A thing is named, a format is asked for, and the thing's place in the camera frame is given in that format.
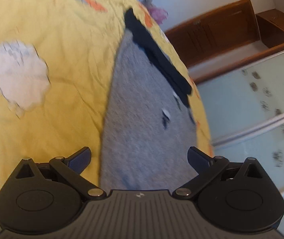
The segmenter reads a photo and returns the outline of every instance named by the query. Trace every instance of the bed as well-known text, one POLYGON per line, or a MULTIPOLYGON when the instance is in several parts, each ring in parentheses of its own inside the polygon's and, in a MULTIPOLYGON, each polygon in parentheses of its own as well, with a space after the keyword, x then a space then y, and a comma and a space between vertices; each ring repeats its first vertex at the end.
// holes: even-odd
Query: bed
POLYGON ((105 116, 130 8, 191 86, 194 145, 213 154, 197 88, 137 0, 0 0, 0 188, 22 158, 47 162, 83 146, 92 160, 82 176, 100 184, 105 116))

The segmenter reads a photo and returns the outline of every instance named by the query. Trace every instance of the pink object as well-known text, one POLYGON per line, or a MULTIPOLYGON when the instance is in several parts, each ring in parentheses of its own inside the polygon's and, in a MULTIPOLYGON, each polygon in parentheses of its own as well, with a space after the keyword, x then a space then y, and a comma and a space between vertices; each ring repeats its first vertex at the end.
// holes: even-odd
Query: pink object
POLYGON ((162 24, 163 21, 167 19, 168 13, 162 8, 157 8, 156 6, 152 5, 150 7, 147 7, 147 10, 157 24, 162 24))

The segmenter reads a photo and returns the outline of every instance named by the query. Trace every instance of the silver screw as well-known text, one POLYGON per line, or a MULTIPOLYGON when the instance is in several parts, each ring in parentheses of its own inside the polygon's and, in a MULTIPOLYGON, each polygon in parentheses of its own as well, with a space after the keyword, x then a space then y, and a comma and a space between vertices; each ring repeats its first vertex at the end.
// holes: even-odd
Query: silver screw
POLYGON ((191 190, 187 189, 187 188, 178 188, 175 193, 179 196, 188 196, 189 194, 191 194, 191 190))
POLYGON ((104 193, 103 190, 101 190, 100 188, 94 188, 94 189, 90 189, 88 191, 88 194, 92 197, 99 197, 99 196, 102 196, 104 193))

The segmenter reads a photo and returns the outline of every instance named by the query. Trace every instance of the wooden cabinet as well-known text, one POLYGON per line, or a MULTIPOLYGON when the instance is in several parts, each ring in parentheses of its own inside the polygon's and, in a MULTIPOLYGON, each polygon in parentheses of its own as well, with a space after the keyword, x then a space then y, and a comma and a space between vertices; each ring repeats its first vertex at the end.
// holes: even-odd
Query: wooden cabinet
POLYGON ((187 67, 259 40, 250 0, 241 0, 207 12, 165 34, 187 67))

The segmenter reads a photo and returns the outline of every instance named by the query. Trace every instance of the white logo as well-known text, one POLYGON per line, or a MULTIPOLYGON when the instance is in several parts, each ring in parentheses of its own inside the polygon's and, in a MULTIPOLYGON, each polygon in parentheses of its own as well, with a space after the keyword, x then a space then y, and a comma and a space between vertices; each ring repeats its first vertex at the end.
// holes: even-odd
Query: white logo
POLYGON ((138 194, 135 194, 135 196, 137 196, 138 198, 143 198, 145 194, 143 194, 142 192, 139 192, 138 194))

